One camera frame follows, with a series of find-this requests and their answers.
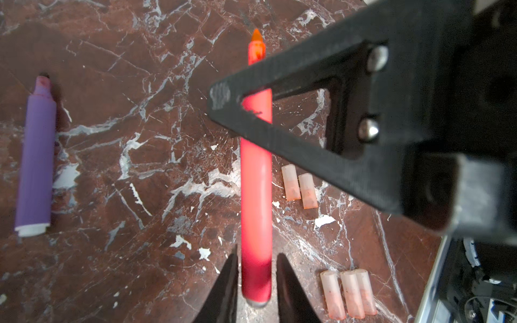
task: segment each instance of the red marble countertop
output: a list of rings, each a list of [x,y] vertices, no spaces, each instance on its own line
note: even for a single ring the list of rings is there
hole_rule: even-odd
[[[207,118],[209,85],[246,66],[254,28],[274,53],[362,6],[1,1],[0,321],[190,322],[240,241],[238,139]],[[52,226],[19,239],[25,104],[40,71],[60,97]],[[323,90],[275,102],[274,122],[320,143],[328,103]],[[353,267],[370,271],[379,308],[365,321],[411,322],[439,238],[318,179],[318,209],[286,202],[284,164],[273,158],[273,253],[288,256],[322,321],[318,274]],[[239,296],[240,322],[277,317],[275,282],[262,310]]]

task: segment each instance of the black plastic part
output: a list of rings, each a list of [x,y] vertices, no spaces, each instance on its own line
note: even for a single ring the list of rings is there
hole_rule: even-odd
[[[483,271],[490,278],[517,284],[517,248],[512,245],[494,245],[476,242],[476,252]]]
[[[277,256],[277,292],[280,323],[321,323],[283,253]]]
[[[489,13],[494,20],[505,10],[501,4]],[[517,147],[517,19],[494,23],[458,59],[445,139],[449,150],[504,159]]]
[[[192,323],[235,323],[238,292],[237,247],[224,263],[203,307]]]
[[[208,115],[353,196],[392,213],[409,202],[418,143],[443,132],[454,51],[470,36],[471,1],[379,1],[278,55],[215,83]],[[386,66],[366,72],[368,52],[389,49]],[[271,88],[273,99],[327,88],[327,148],[311,145],[246,112],[242,99]],[[363,116],[378,139],[357,143]]]
[[[517,245],[514,214],[502,206],[512,171],[497,159],[461,153],[422,153],[408,216],[447,235]]]
[[[467,260],[463,239],[452,239],[438,281],[441,302],[451,312],[452,318],[460,323],[487,322],[489,309],[494,314],[498,314],[499,310],[513,313],[517,306],[515,280],[509,273],[515,268],[511,264],[515,259],[515,251],[478,242],[475,242],[475,246],[481,267],[472,267]],[[501,282],[490,283],[489,278],[495,277],[489,272],[504,272],[498,276]],[[469,311],[475,313],[474,319],[467,317]]]

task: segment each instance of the small plastic tube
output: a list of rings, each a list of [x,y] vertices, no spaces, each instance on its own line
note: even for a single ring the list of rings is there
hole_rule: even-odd
[[[322,272],[320,277],[322,279],[325,301],[327,302],[328,316],[335,320],[346,319],[345,306],[339,291],[337,273],[327,270]]]
[[[377,308],[375,307],[375,301],[373,299],[372,285],[370,284],[368,271],[364,269],[356,269],[354,270],[354,273],[357,277],[357,282],[359,283],[364,313],[368,315],[376,315]]]
[[[316,191],[314,189],[314,181],[312,174],[306,173],[298,176],[300,181],[301,200],[304,209],[313,209],[318,207],[316,200]]]
[[[351,317],[364,318],[364,308],[362,306],[361,292],[359,283],[353,271],[343,271],[341,273],[343,292],[345,294],[346,309]]]
[[[285,199],[288,201],[301,199],[296,167],[292,164],[283,166],[282,177],[284,178]]]

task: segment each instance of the black metal bracket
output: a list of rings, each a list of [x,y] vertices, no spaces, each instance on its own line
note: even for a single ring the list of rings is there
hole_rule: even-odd
[[[501,0],[477,16],[472,0],[379,0],[291,49],[216,82],[209,91],[208,115],[381,211],[404,214],[427,226],[438,216],[440,225],[430,227],[442,233],[517,244],[517,173],[511,162],[517,148],[516,12],[515,0]],[[388,49],[388,60],[372,70],[368,60],[379,46]],[[242,109],[245,96],[267,88],[274,100],[329,90],[326,149]],[[358,136],[365,118],[378,128],[378,135],[368,141]],[[477,194],[491,195],[489,200],[496,204],[490,221],[503,225],[484,227],[479,221],[485,209],[481,195],[468,198],[475,204],[469,210],[477,214],[472,221],[463,217],[461,225],[455,222],[454,203],[443,205],[438,215],[427,213],[432,208],[422,203],[436,203],[428,192],[437,191],[430,186],[439,180],[422,176],[431,167],[425,164],[430,160],[426,155],[435,158],[435,153],[446,160],[464,156],[480,165],[503,165],[504,172],[497,173],[497,183],[491,186],[497,191],[477,183]],[[456,175],[445,176],[467,178]],[[453,187],[467,184],[454,182]],[[450,196],[444,202],[459,201],[452,196],[457,192],[447,191]]]
[[[278,55],[215,83],[208,115],[251,142],[383,211],[404,213],[404,165],[415,145],[431,138],[427,115],[443,101],[454,49],[468,36],[468,1],[379,1]],[[369,49],[385,44],[389,61],[368,73]],[[241,107],[242,99],[271,88],[273,99],[328,87],[333,98],[327,148],[270,125]],[[381,133],[347,155],[357,141],[352,120],[375,116]]]

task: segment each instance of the orange marker tip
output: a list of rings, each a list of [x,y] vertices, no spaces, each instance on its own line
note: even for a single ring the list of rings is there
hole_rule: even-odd
[[[260,34],[259,30],[255,28],[255,31],[253,32],[253,36],[251,36],[251,41],[259,40],[262,41],[262,35]]]

